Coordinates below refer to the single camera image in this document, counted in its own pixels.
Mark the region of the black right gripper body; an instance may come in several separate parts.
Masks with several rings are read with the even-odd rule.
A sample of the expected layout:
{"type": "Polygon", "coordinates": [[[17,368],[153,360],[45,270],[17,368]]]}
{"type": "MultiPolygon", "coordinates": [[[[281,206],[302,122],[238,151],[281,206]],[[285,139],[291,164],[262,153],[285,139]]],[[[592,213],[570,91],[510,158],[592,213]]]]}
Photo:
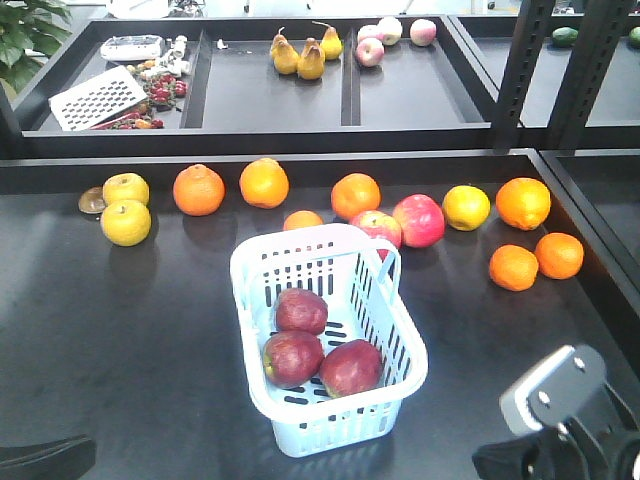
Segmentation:
{"type": "Polygon", "coordinates": [[[472,462],[481,479],[637,479],[639,420],[605,385],[562,422],[481,446],[472,462]]]}

